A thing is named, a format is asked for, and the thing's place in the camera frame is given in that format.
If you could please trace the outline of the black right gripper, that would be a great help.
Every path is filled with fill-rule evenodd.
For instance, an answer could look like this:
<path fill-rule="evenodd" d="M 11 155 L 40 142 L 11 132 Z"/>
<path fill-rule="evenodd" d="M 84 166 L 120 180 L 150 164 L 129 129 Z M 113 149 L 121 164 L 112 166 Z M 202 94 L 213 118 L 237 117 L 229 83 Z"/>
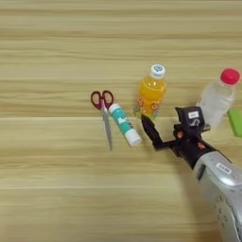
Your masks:
<path fill-rule="evenodd" d="M 170 148 L 177 157 L 182 157 L 194 168 L 199 158 L 215 149 L 206 143 L 202 137 L 201 129 L 186 129 L 182 124 L 174 126 L 172 141 L 163 142 L 154 123 L 145 115 L 141 115 L 143 129 L 156 150 Z M 210 125 L 205 125 L 203 131 L 210 130 Z"/>

